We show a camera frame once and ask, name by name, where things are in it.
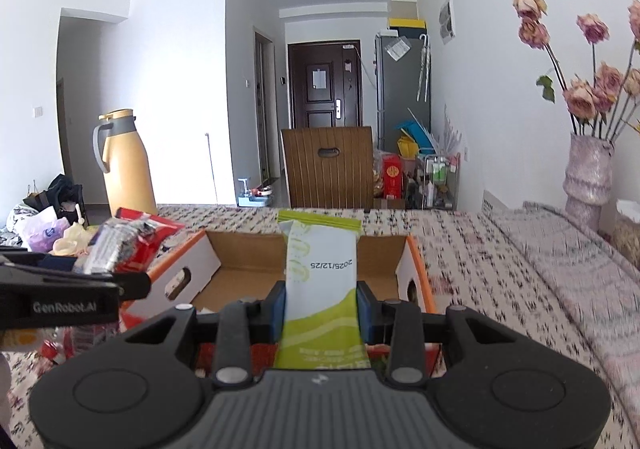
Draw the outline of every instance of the gray refrigerator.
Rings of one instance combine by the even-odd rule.
[[[431,83],[425,93],[430,71],[425,65],[422,74],[420,99],[417,100],[420,85],[422,41],[409,39],[410,50],[396,61],[385,47],[397,37],[376,37],[376,75],[378,77],[378,149],[398,152],[398,139],[402,135],[398,124],[412,118],[410,108],[416,118],[431,132]]]

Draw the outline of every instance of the vase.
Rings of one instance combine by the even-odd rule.
[[[613,146],[593,136],[572,134],[569,163],[562,188],[564,210],[580,223],[598,231],[602,206],[611,197]]]

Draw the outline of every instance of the green and white snack package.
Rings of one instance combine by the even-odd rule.
[[[281,210],[285,307],[275,368],[369,368],[356,305],[359,220]]]

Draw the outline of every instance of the thermos handle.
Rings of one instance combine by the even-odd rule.
[[[100,166],[100,169],[103,173],[107,174],[109,172],[109,167],[107,166],[107,164],[105,164],[102,161],[102,153],[100,153],[100,143],[98,142],[98,135],[99,133],[104,129],[111,129],[111,127],[113,127],[113,124],[111,122],[107,123],[107,124],[100,124],[97,125],[94,129],[94,156],[95,156],[95,161],[98,162],[98,166]]]

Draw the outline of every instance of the dried rose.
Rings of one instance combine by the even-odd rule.
[[[579,15],[578,26],[589,44],[609,40],[609,28],[595,14]]]
[[[571,88],[562,93],[569,112],[582,120],[591,120],[596,116],[594,95],[586,80],[574,79]]]
[[[534,21],[540,19],[542,14],[546,15],[545,0],[513,0],[513,7],[520,17]]]
[[[631,96],[640,95],[640,70],[633,68],[625,82],[625,92]]]
[[[640,1],[638,0],[634,0],[629,7],[629,24],[636,40],[640,41]]]
[[[604,91],[611,102],[615,102],[620,95],[620,86],[624,76],[620,73],[620,70],[609,66],[603,62],[600,65],[600,69],[596,73],[596,87]]]
[[[593,105],[596,111],[599,113],[607,113],[613,106],[613,100],[611,100],[607,93],[597,86],[591,90],[593,93]]]
[[[546,31],[546,27],[528,18],[522,19],[518,35],[524,44],[532,48],[544,48],[549,44],[549,32]]]

